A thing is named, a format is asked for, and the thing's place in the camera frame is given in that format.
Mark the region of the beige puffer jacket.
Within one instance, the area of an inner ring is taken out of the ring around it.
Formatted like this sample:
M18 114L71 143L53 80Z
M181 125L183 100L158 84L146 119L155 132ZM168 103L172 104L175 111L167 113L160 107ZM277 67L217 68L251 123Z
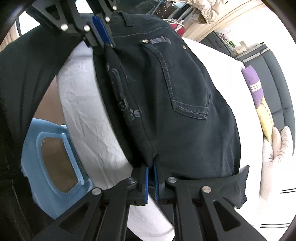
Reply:
M171 3L185 3L190 5L194 11L192 19L199 24L214 23L224 12L228 1L224 0L188 0L188 1L167 1Z

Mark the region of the light blue plastic stool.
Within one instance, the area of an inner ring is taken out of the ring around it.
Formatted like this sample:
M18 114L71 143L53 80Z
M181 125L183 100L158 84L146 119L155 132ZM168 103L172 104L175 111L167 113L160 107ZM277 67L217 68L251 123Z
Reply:
M52 219L93 188L65 125L33 118L23 143L21 167L34 201Z

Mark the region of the dark grey nightstand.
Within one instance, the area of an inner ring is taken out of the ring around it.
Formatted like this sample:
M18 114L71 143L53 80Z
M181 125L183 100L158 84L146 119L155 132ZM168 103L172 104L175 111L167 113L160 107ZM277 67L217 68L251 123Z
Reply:
M235 58L233 51L222 41L222 38L214 31L209 33L203 40L200 41L201 44L206 45L212 49L215 49L227 56Z

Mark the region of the purple patterned pillow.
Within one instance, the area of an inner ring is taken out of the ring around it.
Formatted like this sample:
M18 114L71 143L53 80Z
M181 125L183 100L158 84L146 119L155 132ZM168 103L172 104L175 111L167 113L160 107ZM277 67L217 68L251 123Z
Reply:
M255 69L251 65L249 65L246 68L243 68L241 72L251 92L254 105L256 108L258 108L264 97L264 92L259 76L257 75Z

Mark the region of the yellow patterned pillow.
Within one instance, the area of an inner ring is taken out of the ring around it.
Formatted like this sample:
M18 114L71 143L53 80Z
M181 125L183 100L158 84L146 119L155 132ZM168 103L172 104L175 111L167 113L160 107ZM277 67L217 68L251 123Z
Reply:
M256 108L256 112L260 120L262 131L266 139L271 142L274 121L265 97L262 98L259 106Z

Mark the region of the dark grey padded headboard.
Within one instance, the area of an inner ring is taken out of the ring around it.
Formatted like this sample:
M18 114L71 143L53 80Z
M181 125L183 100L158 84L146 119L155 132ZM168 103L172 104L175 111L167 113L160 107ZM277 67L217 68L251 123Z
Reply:
M235 58L251 65L259 76L267 104L278 129L288 126L295 138L295 115L283 71L271 49L261 43Z

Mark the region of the black denim pants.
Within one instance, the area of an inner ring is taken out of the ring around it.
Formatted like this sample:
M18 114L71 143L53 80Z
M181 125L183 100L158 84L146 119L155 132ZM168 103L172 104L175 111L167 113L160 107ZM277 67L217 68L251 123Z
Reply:
M222 184L240 208L248 171L234 114L203 63L172 27L152 15L114 13L115 47L93 60L115 136L134 167L160 164L180 179Z

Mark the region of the beige curtain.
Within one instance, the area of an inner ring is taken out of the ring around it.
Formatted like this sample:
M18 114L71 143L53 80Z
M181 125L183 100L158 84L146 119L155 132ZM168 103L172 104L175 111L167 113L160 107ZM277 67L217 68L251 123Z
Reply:
M208 25L191 23L186 29L183 38L188 38L196 42L200 42L211 32L224 28L239 16L253 9L264 7L262 1L230 1L230 6L225 13L214 22Z

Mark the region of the bed with white sheet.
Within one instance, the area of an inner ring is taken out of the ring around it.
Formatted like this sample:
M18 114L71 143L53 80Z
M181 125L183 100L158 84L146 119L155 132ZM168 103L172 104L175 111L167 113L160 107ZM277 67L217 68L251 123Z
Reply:
M234 114L241 146L239 169L249 167L246 201L248 194L259 196L264 137L251 92L241 72L245 67L205 45L189 39L183 41L203 63ZM76 44L54 76L57 85L48 93L59 96L58 107L63 111L71 141L91 181L97 187L108 189L129 177L134 167L120 149L111 125L98 86L93 53L84 42Z

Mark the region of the red and white bag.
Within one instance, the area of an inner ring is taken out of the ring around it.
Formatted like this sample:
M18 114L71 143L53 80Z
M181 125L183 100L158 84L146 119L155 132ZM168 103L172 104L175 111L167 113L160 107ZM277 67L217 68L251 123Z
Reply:
M184 20L176 19L164 19L176 32L178 35L183 36L185 33Z

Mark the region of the folded cream duvet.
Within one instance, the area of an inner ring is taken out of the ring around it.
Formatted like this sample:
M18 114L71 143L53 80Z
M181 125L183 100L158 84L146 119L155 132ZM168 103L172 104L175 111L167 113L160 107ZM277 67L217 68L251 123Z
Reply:
M288 126L282 130L274 127L270 142L264 138L260 181L260 196L264 200L276 198L281 193L292 152L292 133Z

